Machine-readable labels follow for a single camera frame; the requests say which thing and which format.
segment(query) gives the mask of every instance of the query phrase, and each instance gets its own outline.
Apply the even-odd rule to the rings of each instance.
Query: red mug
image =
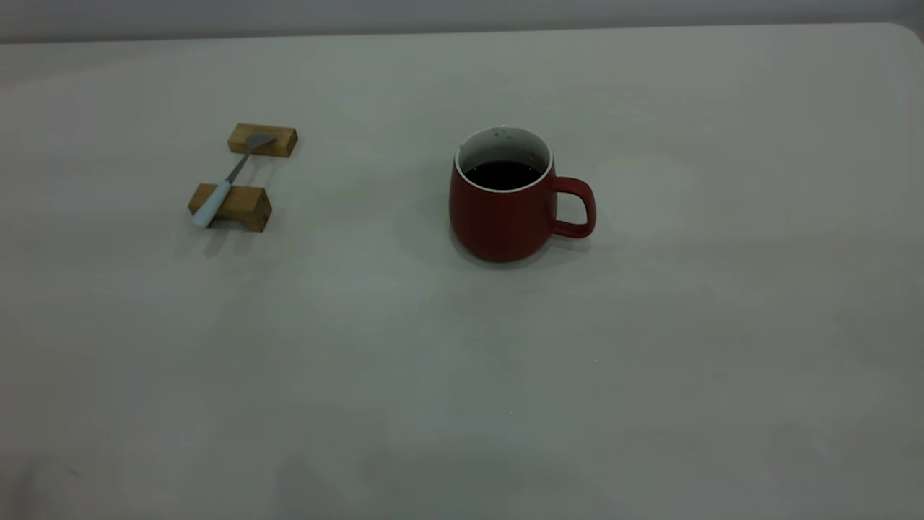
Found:
[[[466,177],[471,169],[494,161],[526,164],[542,174],[514,190],[491,190]],[[559,192],[580,197],[587,224],[556,220]],[[456,152],[449,220],[472,254],[491,262],[510,262],[539,251],[553,233],[573,239],[589,236],[597,223],[597,205],[586,182],[555,176],[552,148],[542,138],[529,130],[494,127],[474,133]]]

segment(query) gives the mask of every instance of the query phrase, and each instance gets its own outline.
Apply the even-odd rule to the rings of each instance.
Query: coffee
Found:
[[[465,176],[482,188],[507,191],[529,186],[542,172],[517,161],[493,161],[472,168]]]

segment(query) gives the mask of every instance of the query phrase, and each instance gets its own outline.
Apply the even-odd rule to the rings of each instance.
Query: spoon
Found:
[[[207,228],[209,226],[212,219],[215,218],[215,213],[218,212],[218,208],[221,207],[222,202],[225,201],[228,192],[231,191],[231,183],[234,182],[234,179],[237,179],[237,174],[240,173],[241,168],[244,167],[244,163],[250,158],[250,153],[253,152],[253,149],[275,140],[276,136],[271,133],[255,133],[247,138],[247,152],[240,159],[240,162],[237,163],[237,166],[231,171],[231,175],[215,187],[215,191],[212,192],[205,203],[200,206],[199,211],[192,216],[193,226],[197,228]]]

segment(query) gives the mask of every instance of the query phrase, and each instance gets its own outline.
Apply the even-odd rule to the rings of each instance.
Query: tabletop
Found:
[[[0,516],[920,518],[923,56],[889,24],[0,46]],[[238,122],[298,130],[238,178],[273,215],[194,229]],[[590,238],[453,239],[497,124],[593,188]]]

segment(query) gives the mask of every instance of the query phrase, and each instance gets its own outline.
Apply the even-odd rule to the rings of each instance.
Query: wooden block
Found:
[[[205,204],[205,199],[215,191],[216,184],[200,184],[189,199],[189,212],[196,211]],[[232,186],[231,191],[218,208],[215,218],[227,218],[242,222],[251,231],[262,232],[270,219],[273,207],[266,196],[266,190],[253,186]]]
[[[295,149],[295,143],[298,142],[298,134],[295,129],[285,127],[267,127],[263,125],[248,125],[238,123],[237,128],[228,138],[228,148],[235,154],[244,154],[247,152],[247,138],[255,133],[267,132],[276,136],[276,140],[268,142],[263,146],[253,149],[254,155],[274,155],[276,157],[289,157],[292,150]]]

